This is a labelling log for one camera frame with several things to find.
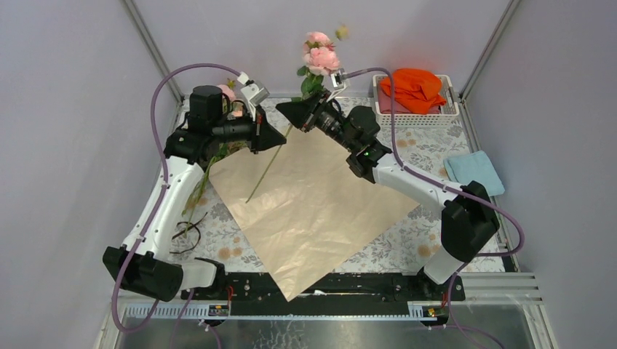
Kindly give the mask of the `pink fake flower stem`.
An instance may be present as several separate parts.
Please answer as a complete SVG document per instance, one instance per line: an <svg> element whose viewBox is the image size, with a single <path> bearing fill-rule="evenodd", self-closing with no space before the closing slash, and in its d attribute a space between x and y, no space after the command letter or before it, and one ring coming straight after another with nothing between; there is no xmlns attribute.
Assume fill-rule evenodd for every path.
<svg viewBox="0 0 617 349"><path fill-rule="evenodd" d="M335 51L336 42L349 38L349 27L340 24L334 37L335 39L331 39L326 33L319 31L306 34L303 43L304 64L296 72L297 76L303 77L301 96L294 97L292 101L306 100L311 93L324 90L325 77L341 69L341 62Z"/></svg>

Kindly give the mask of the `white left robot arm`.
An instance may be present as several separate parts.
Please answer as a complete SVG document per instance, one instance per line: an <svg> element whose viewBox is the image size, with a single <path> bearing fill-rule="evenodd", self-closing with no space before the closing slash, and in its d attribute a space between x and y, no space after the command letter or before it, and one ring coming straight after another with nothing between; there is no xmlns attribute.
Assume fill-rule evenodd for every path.
<svg viewBox="0 0 617 349"><path fill-rule="evenodd" d="M204 259L173 263L170 248L187 200L222 145L244 142L250 152L259 153L286 143L260 105L268 90L254 81L240 92L240 117L233 115L232 104L217 86L196 87L188 97L185 122L166 140L165 167L142 215L121 246L103 253L103 264L121 289L165 302L192 288L210 299L225 292L222 264Z"/></svg>

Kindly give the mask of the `brown kraft wrapping paper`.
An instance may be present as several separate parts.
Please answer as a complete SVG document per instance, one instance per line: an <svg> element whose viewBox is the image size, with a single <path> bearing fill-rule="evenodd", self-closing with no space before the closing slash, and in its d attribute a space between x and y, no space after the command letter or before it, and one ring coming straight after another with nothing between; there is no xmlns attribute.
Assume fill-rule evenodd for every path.
<svg viewBox="0 0 617 349"><path fill-rule="evenodd" d="M217 162L210 182L286 300L293 300L417 207L356 177L347 151L294 130L259 154Z"/></svg>

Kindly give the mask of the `light blue towel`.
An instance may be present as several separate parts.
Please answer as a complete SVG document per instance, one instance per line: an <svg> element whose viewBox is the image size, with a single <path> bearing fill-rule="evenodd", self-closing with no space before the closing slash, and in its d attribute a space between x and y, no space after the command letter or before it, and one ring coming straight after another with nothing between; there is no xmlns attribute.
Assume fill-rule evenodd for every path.
<svg viewBox="0 0 617 349"><path fill-rule="evenodd" d="M492 161L484 151L452 156L444 160L450 181L468 185L471 181L482 184L489 196L500 196L505 187Z"/></svg>

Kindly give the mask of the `pink fake flower bunch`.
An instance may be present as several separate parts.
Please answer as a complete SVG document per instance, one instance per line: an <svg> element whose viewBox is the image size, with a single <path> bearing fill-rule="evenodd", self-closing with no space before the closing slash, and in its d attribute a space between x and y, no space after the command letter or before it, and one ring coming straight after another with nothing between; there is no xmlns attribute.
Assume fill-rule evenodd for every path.
<svg viewBox="0 0 617 349"><path fill-rule="evenodd" d="M232 121L237 118L243 116L243 113L246 111L244 103L236 97L234 88L236 87L236 83L230 79L227 79L226 84L219 84L218 88L222 91L222 104L223 104L223 119L225 121ZM186 202L185 209L183 210L183 217L186 219L184 224L186 225L184 231L187 232L190 229L196 228L196 226L205 218L207 213L205 213L201 218L197 221L193 221L194 212L199 206L203 206L206 199L203 199L204 192L206 191L206 186L209 181L209 173L211 166L229 156L230 154L236 152L239 149L244 148L239 142L232 142L228 145L217 145L214 147L216 152L214 153L211 159L206 161L206 167L204 174L200 181L197 183L195 188L193 189L189 199Z"/></svg>

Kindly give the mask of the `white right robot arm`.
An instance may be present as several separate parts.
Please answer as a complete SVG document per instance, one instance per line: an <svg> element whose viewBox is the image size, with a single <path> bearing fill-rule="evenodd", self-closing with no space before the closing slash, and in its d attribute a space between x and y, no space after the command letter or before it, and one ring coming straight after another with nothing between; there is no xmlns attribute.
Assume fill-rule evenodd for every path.
<svg viewBox="0 0 617 349"><path fill-rule="evenodd" d="M322 131L349 152L346 162L357 176L393 189L430 209L441 221L441 247L421 268L418 292L434 300L446 282L471 262L500 228L485 187L443 180L404 164L397 153L377 138L381 128L372 108L355 106L344 113L317 92L307 100L289 101L276 109L296 129Z"/></svg>

